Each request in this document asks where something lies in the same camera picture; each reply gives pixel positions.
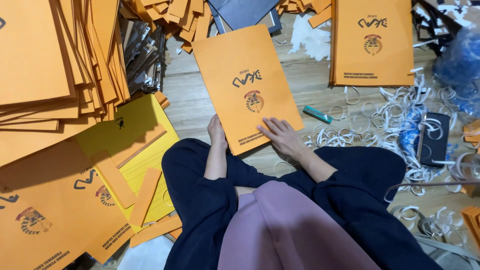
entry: black phone case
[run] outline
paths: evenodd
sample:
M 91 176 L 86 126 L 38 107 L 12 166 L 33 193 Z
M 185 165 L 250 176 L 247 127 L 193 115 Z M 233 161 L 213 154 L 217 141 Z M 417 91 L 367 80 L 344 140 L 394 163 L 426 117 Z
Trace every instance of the black phone case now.
M 434 167 L 434 168 L 443 168 L 444 164 L 433 163 L 433 160 L 444 161 L 447 153 L 447 143 L 448 143 L 448 131 L 450 126 L 450 116 L 446 114 L 428 112 L 425 114 L 424 119 L 432 118 L 440 121 L 441 129 L 443 130 L 443 135 L 438 140 L 434 140 L 440 136 L 440 130 L 431 131 L 430 138 L 428 136 L 429 127 L 426 125 L 422 126 L 420 131 L 419 147 L 418 147 L 418 160 L 421 165 Z

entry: circular emblem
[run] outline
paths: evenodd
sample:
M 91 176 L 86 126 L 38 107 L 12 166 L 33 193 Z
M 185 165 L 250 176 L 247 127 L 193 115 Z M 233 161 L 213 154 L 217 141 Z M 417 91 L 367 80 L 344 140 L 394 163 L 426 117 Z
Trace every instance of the circular emblem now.
M 243 97 L 247 100 L 247 108 L 251 112 L 260 112 L 264 107 L 264 98 L 259 94 L 260 91 L 250 91 Z
M 26 234 L 46 233 L 53 225 L 33 207 L 25 209 L 15 220 L 22 222 L 21 229 Z
M 363 44 L 363 48 L 367 53 L 371 54 L 372 56 L 375 56 L 382 50 L 383 44 L 380 41 L 380 39 L 382 39 L 381 36 L 368 35 L 364 37 L 364 39 L 365 39 L 365 43 Z
M 100 201 L 102 202 L 103 205 L 105 206 L 114 206 L 115 201 L 112 198 L 112 195 L 108 191 L 107 187 L 105 185 L 101 186 L 98 191 L 95 193 L 95 197 L 98 197 L 100 195 Z

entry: hand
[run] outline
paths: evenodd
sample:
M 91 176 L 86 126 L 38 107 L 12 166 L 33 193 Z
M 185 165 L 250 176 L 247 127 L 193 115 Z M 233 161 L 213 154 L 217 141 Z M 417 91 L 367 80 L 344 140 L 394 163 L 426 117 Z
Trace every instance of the hand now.
M 218 115 L 214 115 L 210 120 L 210 123 L 207 127 L 208 135 L 210 135 L 210 141 L 212 142 L 212 147 L 219 147 L 222 150 L 227 150 L 228 143 L 225 139 L 225 131 L 223 130 L 222 124 Z
M 297 136 L 297 133 L 287 121 L 279 121 L 275 117 L 271 117 L 270 119 L 264 117 L 263 121 L 270 131 L 260 125 L 257 126 L 257 129 L 272 140 L 273 146 L 278 149 L 280 153 L 298 161 L 304 151 L 309 151 L 309 148 L 301 141 L 300 137 Z

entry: paper scraps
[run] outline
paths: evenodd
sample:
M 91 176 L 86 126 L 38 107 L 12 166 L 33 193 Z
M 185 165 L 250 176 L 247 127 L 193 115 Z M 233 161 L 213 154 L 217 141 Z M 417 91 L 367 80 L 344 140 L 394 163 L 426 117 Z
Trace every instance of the paper scraps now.
M 300 46 L 305 47 L 304 54 L 321 61 L 323 58 L 330 60 L 330 32 L 322 30 L 322 27 L 331 26 L 330 20 L 312 29 L 308 22 L 312 16 L 308 14 L 297 15 L 293 23 L 292 49 L 288 53 L 296 52 Z

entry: dark blue clothing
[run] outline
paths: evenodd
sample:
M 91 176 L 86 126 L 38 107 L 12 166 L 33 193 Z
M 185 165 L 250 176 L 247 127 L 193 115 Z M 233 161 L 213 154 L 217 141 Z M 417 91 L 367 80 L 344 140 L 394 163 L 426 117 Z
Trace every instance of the dark blue clothing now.
M 316 184 L 304 170 L 276 178 L 231 154 L 227 177 L 208 180 L 203 175 L 209 149 L 200 140 L 183 139 L 163 156 L 168 191 L 183 225 L 165 270 L 217 269 L 223 235 L 237 212 L 234 186 L 257 188 L 271 180 L 285 182 L 312 199 L 381 269 L 441 270 L 386 210 L 385 191 L 402 182 L 406 171 L 397 154 L 377 147 L 319 148 L 315 153 L 338 171 Z M 390 192 L 387 199 L 394 196 Z

